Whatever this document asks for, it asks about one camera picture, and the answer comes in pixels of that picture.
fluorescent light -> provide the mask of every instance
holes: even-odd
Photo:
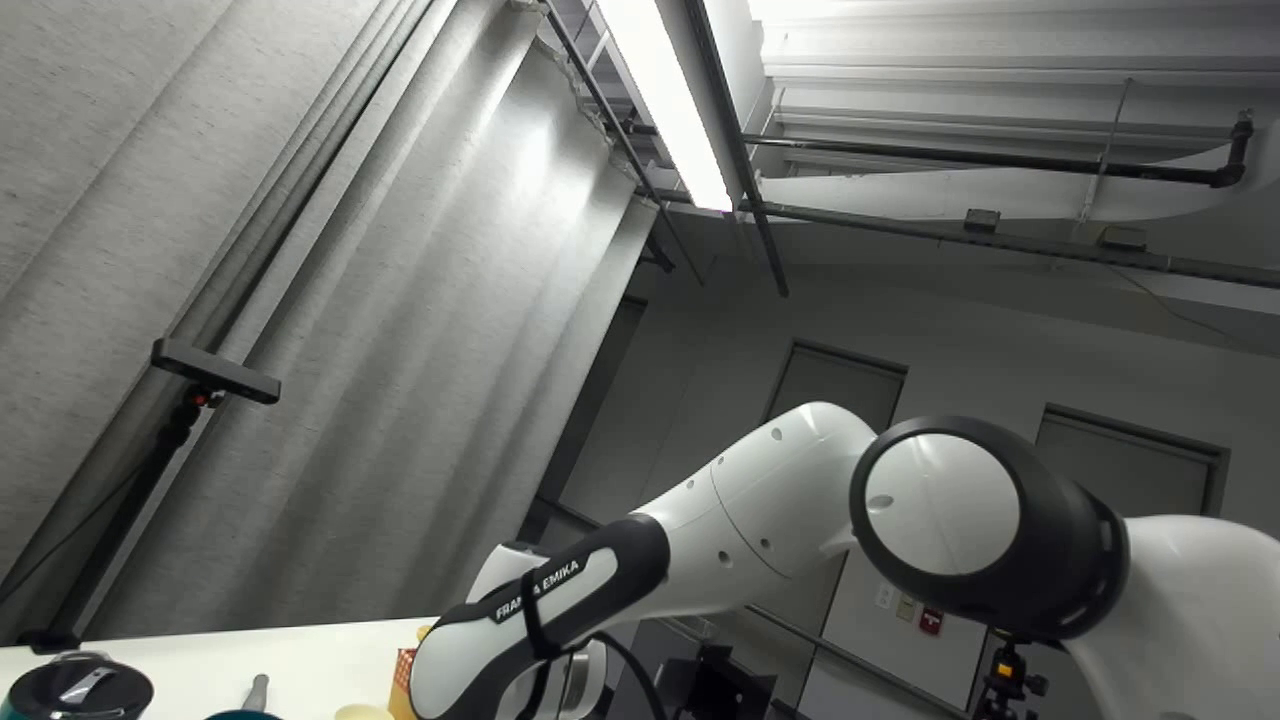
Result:
[[[698,206],[733,213],[703,114],[655,0],[597,5]]]
[[[860,13],[883,13],[905,0],[750,0],[754,18],[839,18],[839,16],[860,16]]]

table surface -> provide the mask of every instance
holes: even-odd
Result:
[[[155,682],[146,720],[206,720],[241,708],[256,672],[271,677],[267,713],[283,720],[334,720],[344,702],[389,708],[398,652],[415,647],[423,623],[433,620],[146,636],[85,645],[85,652],[134,664]],[[0,647],[0,690],[50,660],[28,647]]]

wall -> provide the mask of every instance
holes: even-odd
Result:
[[[572,510],[620,516],[700,467],[759,418],[790,344],[812,338],[905,365],[901,414],[963,410],[1035,437],[1046,404],[1066,404],[1219,445],[1232,450],[1225,516],[1280,532],[1280,365],[1251,336],[1225,349],[1186,320],[1219,308],[1126,291],[1113,273],[1078,262],[901,252],[905,241],[852,232],[780,237],[791,299],[774,296],[754,232],[700,256],[709,286],[635,283],[650,316],[561,494]],[[801,244],[826,244],[826,262],[805,262],[815,252]],[[839,668],[815,672],[826,700],[812,702],[832,702],[832,677]]]

metal pipe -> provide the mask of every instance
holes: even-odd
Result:
[[[723,62],[721,62],[716,31],[714,31],[714,18],[709,18],[709,5],[703,0],[690,0],[682,9],[690,13],[690,27],[692,27],[692,39],[698,39],[698,52],[700,52],[700,62],[703,62],[703,81],[714,87],[721,133],[728,138],[733,171],[738,171],[741,188],[750,193],[750,213],[755,218],[755,232],[759,232],[759,244],[765,244],[765,256],[769,256],[774,283],[778,283],[780,296],[790,296],[791,291],[790,286],[790,273],[786,273],[786,261],[780,261],[774,228],[769,228],[769,213],[765,213],[765,195],[755,188],[755,165],[750,155],[744,126],[738,125],[738,108],[733,108],[728,74],[723,74]]]
[[[1101,165],[1074,155],[1014,155],[1014,152],[960,152],[960,149],[920,149],[920,145],[860,145],[860,138],[826,138],[826,135],[755,135],[744,133],[744,145],[755,149],[807,149],[807,152],[845,152],[845,155],[905,155],[905,159],[941,159],[941,165],[983,165],[983,166],[1035,166],[1035,171],[1078,171],[1078,174],[1132,174],[1161,183],[1209,183],[1232,188],[1243,178],[1243,155],[1251,138],[1251,118],[1232,125],[1232,155],[1225,166],[1164,166],[1164,165]]]
[[[569,62],[572,62],[577,74],[590,85],[590,90],[592,90],[592,98],[597,98],[597,108],[601,108],[601,114],[606,114],[606,133],[611,133],[611,135],[624,145],[624,155],[630,155],[630,165],[635,166],[635,178],[641,178],[644,195],[655,205],[655,216],[660,216],[666,232],[670,232],[673,244],[682,247],[692,281],[703,283],[703,275],[698,273],[692,256],[690,256],[684,244],[682,244],[682,232],[678,232],[678,224],[673,224],[660,193],[652,188],[652,178],[650,178],[650,171],[644,171],[644,165],[641,165],[641,152],[635,152],[631,135],[630,135],[624,125],[618,118],[618,110],[611,110],[611,103],[606,98],[601,85],[592,81],[590,60],[577,52],[577,43],[572,43],[561,13],[557,13],[554,5],[545,5],[545,9],[550,9],[550,18],[554,18],[554,31],[561,37],[561,46],[565,46]],[[678,268],[673,256],[670,256],[655,241],[650,241],[650,247],[652,247],[652,261],[655,261],[666,273]]]
[[[1202,256],[1104,252],[1094,244],[1034,244],[1034,241],[1015,241],[1015,237],[920,228],[920,224],[901,224],[901,218],[849,216],[849,213],[796,206],[796,205],[769,205],[769,216],[913,237],[913,241],[933,241],[933,244],[967,244],[967,247],[997,247],[997,252],[1020,252],[1020,256],[1078,261],[1078,262],[1135,268],[1135,273],[1158,273],[1158,275],[1192,275],[1192,281],[1243,283],[1243,286],[1267,286],[1267,291],[1280,286],[1280,273],[1243,268],[1243,262],[1217,262],[1217,261],[1202,261]]]

